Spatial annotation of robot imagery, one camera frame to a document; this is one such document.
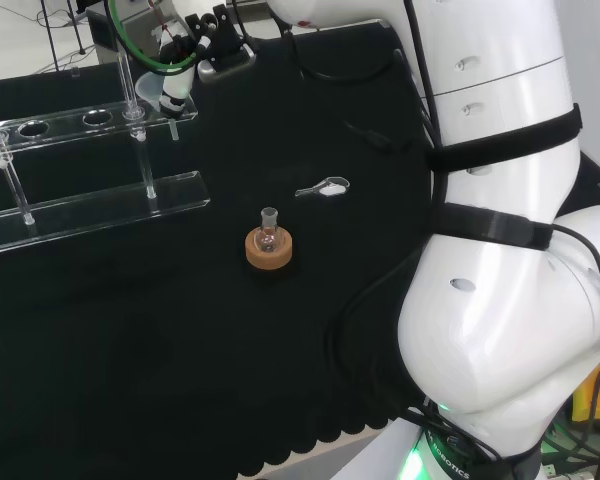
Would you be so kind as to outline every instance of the metal stand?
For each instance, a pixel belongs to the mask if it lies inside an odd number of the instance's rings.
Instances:
[[[73,28],[76,31],[76,38],[78,39],[78,45],[80,46],[80,55],[84,55],[85,50],[82,46],[82,39],[80,38],[80,32],[78,32],[78,22],[76,21],[76,17],[73,15],[73,7],[71,6],[71,0],[67,0],[67,8],[69,9],[69,16],[71,17],[71,23],[73,23]]]
[[[42,6],[42,13],[44,15],[44,23],[47,26],[47,34],[49,35],[49,44],[51,45],[51,53],[53,54],[53,63],[56,66],[56,72],[59,72],[60,67],[58,67],[58,57],[56,56],[56,47],[53,44],[53,37],[51,36],[51,26],[49,25],[49,17],[47,16],[47,7],[44,4],[44,0],[40,0],[40,5]]]

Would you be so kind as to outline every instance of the white wall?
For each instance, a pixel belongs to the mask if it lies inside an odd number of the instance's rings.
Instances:
[[[574,100],[580,104],[582,150],[600,165],[600,0],[556,0]]]

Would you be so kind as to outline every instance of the black strap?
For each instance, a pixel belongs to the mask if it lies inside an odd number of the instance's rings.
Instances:
[[[526,217],[485,208],[445,203],[437,208],[430,223],[432,233],[513,247],[546,250],[553,227]]]
[[[561,117],[529,127],[458,143],[427,155],[433,172],[457,172],[544,152],[570,142],[582,130],[580,107]]]
[[[520,455],[470,470],[469,480],[535,480],[542,468],[542,441]]]

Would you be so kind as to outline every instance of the hole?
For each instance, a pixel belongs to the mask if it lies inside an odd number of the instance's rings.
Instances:
[[[467,170],[469,175],[475,175],[476,177],[482,177],[484,175],[489,175],[493,171],[493,167],[491,165],[486,165],[484,167],[470,168]]]
[[[466,278],[454,278],[451,280],[451,286],[461,292],[473,292],[476,289],[473,282]]]
[[[82,121],[92,127],[99,127],[100,125],[109,123],[112,118],[111,112],[107,110],[91,110],[82,117]]]
[[[21,125],[18,129],[18,133],[25,138],[38,138],[47,133],[49,130],[49,124],[41,122],[40,120],[33,120]]]

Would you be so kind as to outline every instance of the black cloth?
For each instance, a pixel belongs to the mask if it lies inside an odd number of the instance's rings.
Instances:
[[[371,71],[398,42],[378,25],[298,38],[333,75]],[[198,169],[204,209],[0,254],[0,479],[233,479],[341,430],[386,424],[421,399],[396,352],[414,266],[362,304],[328,368],[324,332],[356,291],[421,240],[428,172],[416,99],[395,66],[369,85],[303,81],[278,41],[251,70],[196,84],[200,116],[149,130],[156,177]],[[0,119],[117,101],[115,66],[81,77],[0,81]],[[343,125],[373,129],[401,154],[371,150]],[[32,203],[140,181],[127,135],[17,154]],[[332,199],[298,188],[343,176]],[[600,203],[584,162],[566,210]],[[0,172],[0,210],[12,207]],[[263,207],[293,235],[293,263],[254,272],[244,238]],[[391,402],[369,394],[375,378]]]

